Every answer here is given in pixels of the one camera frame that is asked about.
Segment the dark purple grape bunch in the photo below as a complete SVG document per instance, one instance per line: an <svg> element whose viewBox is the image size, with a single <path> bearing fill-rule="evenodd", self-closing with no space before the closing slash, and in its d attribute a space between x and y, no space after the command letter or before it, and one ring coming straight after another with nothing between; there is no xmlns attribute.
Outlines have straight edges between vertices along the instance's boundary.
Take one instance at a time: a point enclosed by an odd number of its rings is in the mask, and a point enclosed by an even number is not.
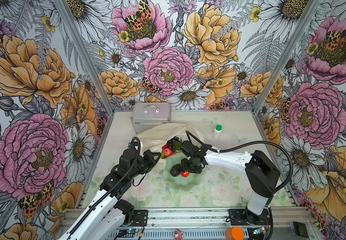
<svg viewBox="0 0 346 240"><path fill-rule="evenodd" d="M177 136L171 138L170 140L168 140L167 142L167 146L170 150L172 150L173 152L175 151L180 151L182 148L182 142L181 139Z"/></svg>

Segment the small yellow orange mango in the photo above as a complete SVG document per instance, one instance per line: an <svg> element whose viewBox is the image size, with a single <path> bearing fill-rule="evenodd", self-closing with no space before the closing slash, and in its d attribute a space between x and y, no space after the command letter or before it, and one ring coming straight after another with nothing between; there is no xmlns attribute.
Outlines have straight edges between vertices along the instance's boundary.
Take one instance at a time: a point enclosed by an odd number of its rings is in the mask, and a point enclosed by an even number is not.
<svg viewBox="0 0 346 240"><path fill-rule="evenodd" d="M188 171L185 171L185 172L182 172L182 173L181 173L181 175L182 175L184 178L188 177L189 174L190 174L190 173L189 173Z"/></svg>

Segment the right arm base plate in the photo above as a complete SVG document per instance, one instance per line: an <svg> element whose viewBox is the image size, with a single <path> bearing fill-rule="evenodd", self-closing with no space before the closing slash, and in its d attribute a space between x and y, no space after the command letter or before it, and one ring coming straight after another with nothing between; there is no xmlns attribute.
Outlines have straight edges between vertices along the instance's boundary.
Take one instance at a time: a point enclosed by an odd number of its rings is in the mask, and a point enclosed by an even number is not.
<svg viewBox="0 0 346 240"><path fill-rule="evenodd" d="M232 226L269 226L272 223L272 214L268 209L264 209L259 216L247 209L229 209L228 214L226 222L231 223Z"/></svg>

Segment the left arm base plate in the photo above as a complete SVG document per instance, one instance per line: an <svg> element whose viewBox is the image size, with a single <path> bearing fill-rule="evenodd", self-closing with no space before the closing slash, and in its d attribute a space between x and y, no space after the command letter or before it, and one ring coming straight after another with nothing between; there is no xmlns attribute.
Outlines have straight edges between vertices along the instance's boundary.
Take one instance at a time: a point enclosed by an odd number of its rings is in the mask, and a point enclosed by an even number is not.
<svg viewBox="0 0 346 240"><path fill-rule="evenodd" d="M148 210L131 210L125 216L123 226L146 227L148 222Z"/></svg>

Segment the red pink apple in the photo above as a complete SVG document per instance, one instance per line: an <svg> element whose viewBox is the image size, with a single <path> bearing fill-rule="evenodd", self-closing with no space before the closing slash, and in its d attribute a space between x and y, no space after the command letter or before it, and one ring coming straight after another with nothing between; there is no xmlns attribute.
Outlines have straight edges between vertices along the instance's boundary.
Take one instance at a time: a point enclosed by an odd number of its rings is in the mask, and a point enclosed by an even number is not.
<svg viewBox="0 0 346 240"><path fill-rule="evenodd" d="M163 149L163 151L162 151L162 154L163 154L162 157L163 157L163 159L168 158L168 157L171 156L173 153L174 153L173 150L171 150L171 149L169 149L169 148L165 148L165 149Z"/></svg>

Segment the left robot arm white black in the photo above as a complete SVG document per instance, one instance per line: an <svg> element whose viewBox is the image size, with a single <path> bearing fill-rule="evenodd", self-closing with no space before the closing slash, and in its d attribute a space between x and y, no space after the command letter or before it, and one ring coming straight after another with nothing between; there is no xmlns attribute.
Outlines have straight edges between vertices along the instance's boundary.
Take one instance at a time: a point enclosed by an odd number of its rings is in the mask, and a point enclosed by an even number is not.
<svg viewBox="0 0 346 240"><path fill-rule="evenodd" d="M91 203L59 239L104 240L118 227L129 225L135 207L122 196L133 185L134 178L149 173L161 156L149 150L143 155L136 149L124 150L119 164L104 178Z"/></svg>

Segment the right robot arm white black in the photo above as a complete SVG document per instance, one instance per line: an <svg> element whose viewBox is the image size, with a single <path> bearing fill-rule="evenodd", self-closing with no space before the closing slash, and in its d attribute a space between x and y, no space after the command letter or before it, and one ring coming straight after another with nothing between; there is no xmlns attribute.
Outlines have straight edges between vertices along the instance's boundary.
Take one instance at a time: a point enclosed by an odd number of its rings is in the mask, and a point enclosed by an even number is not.
<svg viewBox="0 0 346 240"><path fill-rule="evenodd" d="M186 156L181 161L183 172L200 174L205 166L216 166L244 174L252 193L239 218L250 225L261 220L264 209L276 193L280 177L280 170L264 152L237 153L206 144L197 147L189 141L183 143L181 152Z"/></svg>

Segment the translucent yellow plastic bag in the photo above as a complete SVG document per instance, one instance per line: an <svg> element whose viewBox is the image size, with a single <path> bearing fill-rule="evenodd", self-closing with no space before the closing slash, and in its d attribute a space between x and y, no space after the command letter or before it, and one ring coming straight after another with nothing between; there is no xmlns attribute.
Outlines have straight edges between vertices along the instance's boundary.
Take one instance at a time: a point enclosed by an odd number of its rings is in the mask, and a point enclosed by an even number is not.
<svg viewBox="0 0 346 240"><path fill-rule="evenodd" d="M203 134L195 127L188 124L167 123L155 126L137 135L141 141L141 153L150 150L157 153L162 150L162 146L173 137L177 136L182 141L188 140L186 131L192 133L195 137L204 141Z"/></svg>

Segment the light green wavy plate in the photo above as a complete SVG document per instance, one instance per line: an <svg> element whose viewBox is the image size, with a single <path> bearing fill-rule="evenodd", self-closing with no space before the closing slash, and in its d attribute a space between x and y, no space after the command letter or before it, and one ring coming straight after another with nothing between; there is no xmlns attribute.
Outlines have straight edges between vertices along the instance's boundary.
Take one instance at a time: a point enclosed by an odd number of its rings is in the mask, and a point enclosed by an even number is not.
<svg viewBox="0 0 346 240"><path fill-rule="evenodd" d="M181 173L174 177L171 174L171 169L177 165L181 165L181 160L186 158L182 153L175 153L168 157L166 160L166 165L163 170L163 179L167 187L173 190L183 190L190 191L194 186L199 185L202 182L202 174L192 174L189 173L188 176L184 177Z"/></svg>

